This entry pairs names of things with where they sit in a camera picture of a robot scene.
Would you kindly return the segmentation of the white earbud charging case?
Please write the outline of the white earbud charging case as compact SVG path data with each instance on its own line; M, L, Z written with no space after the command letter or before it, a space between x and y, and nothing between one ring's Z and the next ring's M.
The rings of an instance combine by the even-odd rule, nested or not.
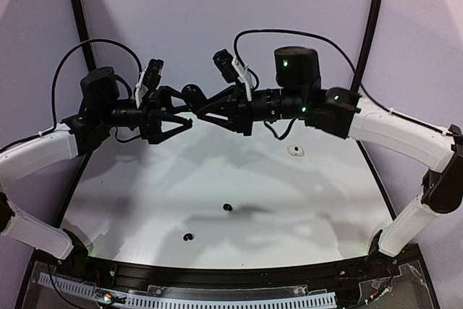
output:
M300 145L291 145L287 148L288 154L294 157L303 157L305 150Z

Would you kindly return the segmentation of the black earbud charging case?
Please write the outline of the black earbud charging case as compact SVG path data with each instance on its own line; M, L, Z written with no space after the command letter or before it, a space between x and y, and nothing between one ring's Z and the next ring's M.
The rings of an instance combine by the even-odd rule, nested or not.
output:
M189 106L190 110L196 112L207 104L207 98L199 86L189 84L183 87L182 99Z

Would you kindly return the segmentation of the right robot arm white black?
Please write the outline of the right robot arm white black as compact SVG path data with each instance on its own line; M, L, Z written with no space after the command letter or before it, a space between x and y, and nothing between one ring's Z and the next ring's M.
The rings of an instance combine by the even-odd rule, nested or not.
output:
M199 119L248 136L255 122L302 120L325 133L381 145L427 167L422 192L374 236L370 255L394 257L436 217L462 203L462 132L442 128L376 105L343 88L320 86L318 54L301 46L275 50L277 88L254 90L248 68L222 50L213 56L229 87L213 97L197 87L183 95Z

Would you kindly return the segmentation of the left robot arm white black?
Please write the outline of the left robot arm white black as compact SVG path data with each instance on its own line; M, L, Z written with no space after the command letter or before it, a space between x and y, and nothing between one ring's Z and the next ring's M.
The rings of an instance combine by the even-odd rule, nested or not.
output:
M162 60L150 60L135 87L126 87L126 99L118 88L125 81L111 67L95 69L82 78L83 111L1 152L1 191L47 166L93 152L113 128L138 130L139 137L151 145L190 129L192 120L179 117L182 108L171 101L181 98L181 93L159 84L162 69ZM24 212L5 193L1 194L1 235L62 261L88 255L75 234Z

